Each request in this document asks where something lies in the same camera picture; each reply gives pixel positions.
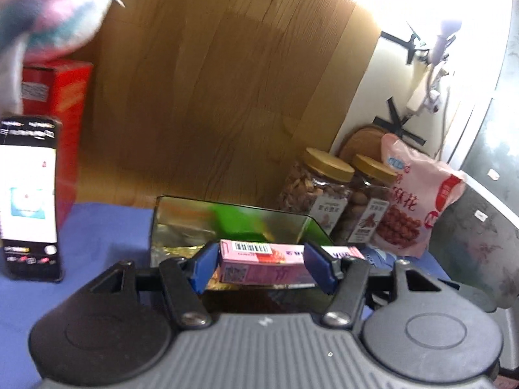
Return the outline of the pink snack box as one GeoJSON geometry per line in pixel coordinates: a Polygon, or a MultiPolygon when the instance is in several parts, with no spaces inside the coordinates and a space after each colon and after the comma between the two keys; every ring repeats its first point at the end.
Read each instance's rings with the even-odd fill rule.
{"type": "Polygon", "coordinates": [[[315,285],[303,244],[220,240],[220,280],[234,285],[315,285]]]}

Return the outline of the blue printed tablecloth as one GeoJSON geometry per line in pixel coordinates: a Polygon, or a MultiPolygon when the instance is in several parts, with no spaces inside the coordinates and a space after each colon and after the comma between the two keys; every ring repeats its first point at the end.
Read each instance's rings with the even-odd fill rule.
{"type": "MultiPolygon", "coordinates": [[[[101,272],[121,260],[151,263],[149,209],[87,203],[73,206],[60,230],[64,279],[57,284],[1,276],[1,386],[35,388],[41,381],[28,351],[38,319],[101,272]]],[[[325,311],[330,297],[316,288],[206,290],[202,303],[221,312],[289,313],[325,311]]]]}

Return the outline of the black sheep tin box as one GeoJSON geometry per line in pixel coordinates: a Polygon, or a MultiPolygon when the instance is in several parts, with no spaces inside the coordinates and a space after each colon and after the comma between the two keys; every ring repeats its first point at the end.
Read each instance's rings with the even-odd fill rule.
{"type": "MultiPolygon", "coordinates": [[[[157,199],[151,222],[151,266],[169,257],[190,258],[213,240],[331,246],[332,240],[309,216],[255,206],[240,206],[173,196],[157,199]]],[[[201,295],[216,315],[232,313],[323,313],[331,297],[310,285],[232,285],[215,273],[201,295]]]]}

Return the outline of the pink fried dough snack bag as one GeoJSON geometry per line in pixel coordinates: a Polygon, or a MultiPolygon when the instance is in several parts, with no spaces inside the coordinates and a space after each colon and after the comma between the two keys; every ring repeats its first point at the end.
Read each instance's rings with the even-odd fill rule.
{"type": "Polygon", "coordinates": [[[420,258],[428,250],[435,222],[464,194],[466,175],[393,134],[383,136],[381,156],[397,179],[372,244],[394,255],[420,258]]]}

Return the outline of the nut jar gold lid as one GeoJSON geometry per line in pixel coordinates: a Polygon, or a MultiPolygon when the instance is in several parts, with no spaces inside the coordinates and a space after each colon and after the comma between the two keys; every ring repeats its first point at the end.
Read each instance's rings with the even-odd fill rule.
{"type": "Polygon", "coordinates": [[[370,242],[391,203],[397,178],[392,169],[368,156],[355,155],[352,166],[352,193],[332,234],[341,246],[370,242]]]}
{"type": "Polygon", "coordinates": [[[331,234],[352,194],[354,174],[354,168],[340,158],[307,147],[285,180],[278,206],[309,215],[331,234]]]}

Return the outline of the round wooden board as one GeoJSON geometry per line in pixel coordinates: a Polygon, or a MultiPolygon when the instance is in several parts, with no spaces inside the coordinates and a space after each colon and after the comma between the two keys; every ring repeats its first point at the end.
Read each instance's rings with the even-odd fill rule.
{"type": "Polygon", "coordinates": [[[347,163],[352,162],[355,155],[368,156],[381,162],[381,140],[386,134],[387,131],[378,125],[356,127],[345,135],[337,156],[347,163]]]}

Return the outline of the black smartphone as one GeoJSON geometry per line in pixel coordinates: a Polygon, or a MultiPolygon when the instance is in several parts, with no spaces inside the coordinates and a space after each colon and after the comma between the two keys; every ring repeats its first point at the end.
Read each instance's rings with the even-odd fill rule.
{"type": "Polygon", "coordinates": [[[63,276],[55,195],[60,125],[45,116],[1,120],[1,254],[13,278],[63,276]]]}

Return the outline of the red gift box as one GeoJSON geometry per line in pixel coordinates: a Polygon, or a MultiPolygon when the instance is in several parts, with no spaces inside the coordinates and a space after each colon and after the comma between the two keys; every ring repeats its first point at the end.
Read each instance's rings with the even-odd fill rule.
{"type": "Polygon", "coordinates": [[[22,75],[24,114],[61,123],[56,169],[56,220],[62,226],[77,197],[78,150],[85,98],[93,65],[54,60],[26,64],[22,75]]]}

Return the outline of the pink blue plush toy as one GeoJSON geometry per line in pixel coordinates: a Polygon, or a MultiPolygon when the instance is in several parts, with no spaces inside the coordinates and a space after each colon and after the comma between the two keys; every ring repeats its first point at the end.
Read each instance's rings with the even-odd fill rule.
{"type": "Polygon", "coordinates": [[[21,114],[27,63],[72,53],[99,31],[121,0],[1,0],[1,115],[21,114]]]}

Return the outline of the white wall charger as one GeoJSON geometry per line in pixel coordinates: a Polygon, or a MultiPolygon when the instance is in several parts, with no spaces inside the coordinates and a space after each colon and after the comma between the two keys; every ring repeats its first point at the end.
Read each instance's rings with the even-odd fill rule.
{"type": "Polygon", "coordinates": [[[423,111],[438,112],[441,101],[440,82],[441,68],[432,66],[407,101],[407,113],[419,116],[423,111]]]}

